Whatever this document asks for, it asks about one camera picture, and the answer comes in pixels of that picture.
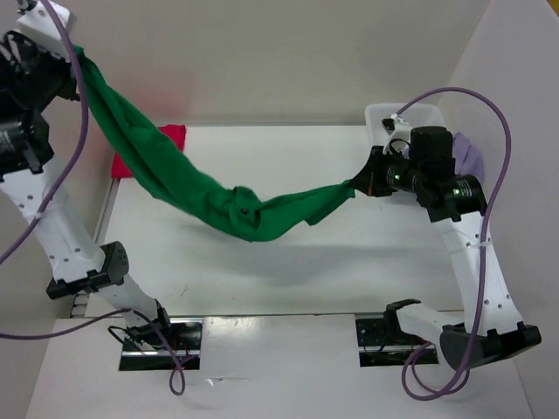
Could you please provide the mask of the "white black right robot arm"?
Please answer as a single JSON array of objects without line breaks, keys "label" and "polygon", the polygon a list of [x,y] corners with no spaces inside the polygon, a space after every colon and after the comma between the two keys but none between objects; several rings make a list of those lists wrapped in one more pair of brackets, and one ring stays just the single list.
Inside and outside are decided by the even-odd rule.
[{"label": "white black right robot arm", "polygon": [[444,127],[412,128],[409,154],[374,146],[351,186],[373,197],[412,193],[427,211],[452,262],[464,308],[462,319],[438,312],[417,299],[387,305],[383,333],[393,343],[409,336],[434,344],[440,361],[454,371],[481,367],[521,354],[542,341],[537,326],[525,323],[507,289],[490,235],[480,182],[458,175],[452,134]]}]

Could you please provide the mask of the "green t shirt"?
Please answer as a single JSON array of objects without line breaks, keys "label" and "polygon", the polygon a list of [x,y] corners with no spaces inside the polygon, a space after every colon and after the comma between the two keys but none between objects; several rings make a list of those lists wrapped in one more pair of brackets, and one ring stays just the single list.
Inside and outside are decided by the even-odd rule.
[{"label": "green t shirt", "polygon": [[270,242],[299,223],[316,225],[355,197],[347,181],[267,201],[247,187],[222,186],[198,170],[167,135],[109,86],[82,47],[74,50],[93,117],[136,181],[155,199],[226,235]]}]

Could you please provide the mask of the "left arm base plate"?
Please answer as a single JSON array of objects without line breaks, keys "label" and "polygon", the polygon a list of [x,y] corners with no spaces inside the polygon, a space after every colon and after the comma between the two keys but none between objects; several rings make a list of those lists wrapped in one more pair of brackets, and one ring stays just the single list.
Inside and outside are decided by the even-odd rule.
[{"label": "left arm base plate", "polygon": [[[175,317],[170,322],[169,344],[183,370],[198,370],[204,320]],[[169,351],[157,338],[153,346],[145,340],[134,340],[124,327],[109,326],[107,329],[121,345],[120,371],[171,371],[174,368]]]}]

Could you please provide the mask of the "red t shirt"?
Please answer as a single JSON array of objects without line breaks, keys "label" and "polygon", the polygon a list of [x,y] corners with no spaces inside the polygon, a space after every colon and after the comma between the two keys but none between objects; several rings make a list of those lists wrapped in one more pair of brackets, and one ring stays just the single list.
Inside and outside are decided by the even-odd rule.
[{"label": "red t shirt", "polygon": [[[158,130],[163,133],[181,152],[184,151],[188,128],[185,125],[168,124],[158,127]],[[133,178],[128,165],[123,161],[122,157],[116,153],[113,158],[111,167],[111,178],[115,180]]]}]

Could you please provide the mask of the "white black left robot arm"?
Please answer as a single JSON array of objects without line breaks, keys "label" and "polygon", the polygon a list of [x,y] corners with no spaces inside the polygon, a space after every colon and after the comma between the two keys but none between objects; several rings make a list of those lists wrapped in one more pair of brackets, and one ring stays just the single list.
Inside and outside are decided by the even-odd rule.
[{"label": "white black left robot arm", "polygon": [[161,304],[129,275],[120,242],[94,242],[58,178],[63,170],[42,112],[57,97],[78,100],[71,65],[17,31],[1,39],[1,190],[18,206],[50,260],[46,293],[98,293],[123,314],[135,344],[165,348],[174,327]]}]

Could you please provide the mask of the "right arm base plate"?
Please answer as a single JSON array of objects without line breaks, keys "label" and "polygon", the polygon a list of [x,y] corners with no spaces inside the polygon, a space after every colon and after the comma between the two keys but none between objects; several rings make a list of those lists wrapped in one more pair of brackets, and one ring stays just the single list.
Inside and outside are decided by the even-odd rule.
[{"label": "right arm base plate", "polygon": [[382,316],[356,316],[355,332],[361,367],[402,366],[425,343],[409,334],[393,336]]}]

